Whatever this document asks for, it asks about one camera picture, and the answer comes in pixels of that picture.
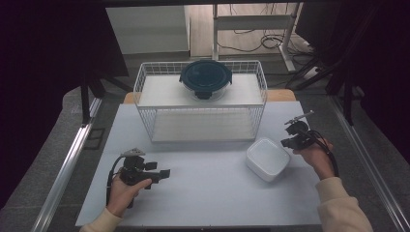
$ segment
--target sleeve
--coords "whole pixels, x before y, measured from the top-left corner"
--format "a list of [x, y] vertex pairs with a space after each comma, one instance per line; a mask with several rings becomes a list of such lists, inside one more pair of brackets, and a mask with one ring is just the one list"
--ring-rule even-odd
[[323, 231], [373, 231], [358, 200], [347, 194], [340, 178], [322, 180], [316, 188], [320, 198], [318, 213]]
[[80, 232], [112, 232], [122, 221], [120, 217], [111, 214], [106, 208], [91, 223], [85, 224], [79, 230]]

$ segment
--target white box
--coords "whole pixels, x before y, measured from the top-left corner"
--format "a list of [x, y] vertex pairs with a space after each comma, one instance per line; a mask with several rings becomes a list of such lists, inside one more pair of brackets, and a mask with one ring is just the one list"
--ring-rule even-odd
[[290, 162], [290, 156], [276, 142], [263, 137], [247, 150], [247, 165], [262, 180], [272, 182]]

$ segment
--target human hand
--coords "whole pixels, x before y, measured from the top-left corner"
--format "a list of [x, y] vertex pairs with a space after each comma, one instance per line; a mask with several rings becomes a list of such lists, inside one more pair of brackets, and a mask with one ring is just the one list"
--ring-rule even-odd
[[[326, 139], [319, 139], [319, 141], [327, 145], [329, 150], [332, 151], [332, 143]], [[301, 155], [305, 162], [313, 167], [320, 180], [335, 177], [335, 171], [329, 156], [318, 144], [313, 143], [303, 150], [293, 150], [293, 154]]]
[[127, 186], [121, 181], [120, 175], [116, 175], [112, 179], [111, 193], [106, 209], [111, 214], [121, 218], [132, 200], [138, 195], [138, 192], [151, 185], [151, 183], [152, 180], [147, 179], [134, 186]]

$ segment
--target black curtain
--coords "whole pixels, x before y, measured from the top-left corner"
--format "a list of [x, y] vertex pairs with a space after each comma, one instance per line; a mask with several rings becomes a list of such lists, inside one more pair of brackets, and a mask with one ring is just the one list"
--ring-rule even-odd
[[365, 92], [362, 108], [408, 162], [409, 22], [409, 1], [384, 1], [355, 52], [351, 72]]
[[0, 3], [1, 207], [82, 78], [128, 71], [103, 5]]

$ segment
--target white table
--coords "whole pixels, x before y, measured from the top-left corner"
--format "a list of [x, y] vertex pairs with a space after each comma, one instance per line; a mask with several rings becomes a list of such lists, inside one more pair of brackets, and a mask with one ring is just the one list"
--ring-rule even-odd
[[[267, 102], [257, 137], [289, 137], [284, 124], [303, 114], [298, 101]], [[252, 142], [151, 143], [135, 105], [121, 104], [76, 225], [96, 218], [105, 206], [113, 162], [137, 147], [170, 178], [142, 190], [120, 226], [144, 228], [250, 227], [319, 224], [314, 185], [319, 181], [300, 156], [266, 183], [245, 163]]]

